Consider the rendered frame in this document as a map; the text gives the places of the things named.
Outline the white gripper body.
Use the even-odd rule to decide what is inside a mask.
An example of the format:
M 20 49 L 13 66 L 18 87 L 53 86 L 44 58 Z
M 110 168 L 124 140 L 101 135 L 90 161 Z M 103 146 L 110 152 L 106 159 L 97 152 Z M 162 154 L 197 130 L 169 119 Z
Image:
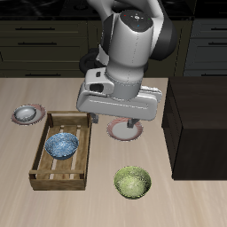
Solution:
M 81 112 L 105 114 L 131 119 L 151 121 L 157 113 L 162 92 L 157 88 L 142 86 L 135 98 L 118 100 L 85 89 L 83 82 L 78 94 L 76 108 Z

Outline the red rimmed white plate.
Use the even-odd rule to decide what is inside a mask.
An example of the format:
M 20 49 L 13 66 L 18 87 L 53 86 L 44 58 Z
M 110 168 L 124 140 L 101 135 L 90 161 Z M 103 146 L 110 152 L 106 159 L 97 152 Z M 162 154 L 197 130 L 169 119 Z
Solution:
M 12 113 L 11 120 L 20 126 L 29 126 L 41 121 L 45 115 L 46 110 L 42 105 L 27 104 L 16 108 Z
M 107 124 L 106 132 L 109 137 L 122 141 L 129 142 L 138 139 L 143 133 L 143 126 L 138 121 L 132 128 L 127 127 L 128 118 L 117 118 Z

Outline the blue bowl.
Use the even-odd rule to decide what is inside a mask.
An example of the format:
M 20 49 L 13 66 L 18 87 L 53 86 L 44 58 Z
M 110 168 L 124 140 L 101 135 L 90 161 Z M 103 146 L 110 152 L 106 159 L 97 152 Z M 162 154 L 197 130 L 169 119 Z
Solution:
M 47 139 L 46 152 L 56 160 L 71 158 L 79 146 L 78 138 L 71 133 L 58 133 Z

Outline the green bowl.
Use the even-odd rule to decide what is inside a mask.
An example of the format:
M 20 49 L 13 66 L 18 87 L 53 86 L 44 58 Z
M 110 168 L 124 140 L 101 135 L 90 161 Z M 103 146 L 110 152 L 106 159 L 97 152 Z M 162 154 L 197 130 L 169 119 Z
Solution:
M 115 173 L 113 184 L 121 196 L 129 200 L 137 200 L 149 192 L 152 179 L 143 168 L 127 166 Z

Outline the white bowl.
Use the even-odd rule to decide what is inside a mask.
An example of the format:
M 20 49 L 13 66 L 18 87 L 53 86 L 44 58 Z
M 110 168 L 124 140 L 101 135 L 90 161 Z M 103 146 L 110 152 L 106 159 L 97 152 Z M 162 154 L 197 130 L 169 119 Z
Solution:
M 14 116 L 18 121 L 31 121 L 36 116 L 36 109 L 33 106 L 20 106 L 14 111 Z

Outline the wooden slat tray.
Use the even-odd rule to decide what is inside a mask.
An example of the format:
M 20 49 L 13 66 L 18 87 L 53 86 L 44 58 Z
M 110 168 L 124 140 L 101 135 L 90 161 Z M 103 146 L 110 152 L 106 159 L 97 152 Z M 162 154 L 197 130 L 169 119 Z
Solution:
M 89 113 L 47 113 L 35 160 L 28 173 L 34 191 L 85 190 L 91 125 Z

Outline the dark wooden cabinet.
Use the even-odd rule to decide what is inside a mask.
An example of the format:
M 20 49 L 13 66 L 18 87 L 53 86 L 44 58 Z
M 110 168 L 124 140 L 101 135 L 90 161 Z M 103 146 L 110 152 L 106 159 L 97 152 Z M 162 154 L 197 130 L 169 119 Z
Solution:
M 172 178 L 227 180 L 227 77 L 171 77 L 161 127 Z

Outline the dark kitchen cupboards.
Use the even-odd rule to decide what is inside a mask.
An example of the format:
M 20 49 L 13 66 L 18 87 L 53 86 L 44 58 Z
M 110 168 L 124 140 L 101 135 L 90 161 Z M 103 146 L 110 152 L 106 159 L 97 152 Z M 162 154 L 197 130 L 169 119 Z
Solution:
M 227 76 L 227 0 L 161 0 L 176 50 L 147 77 Z M 0 77 L 81 77 L 102 21 L 87 0 L 0 0 Z

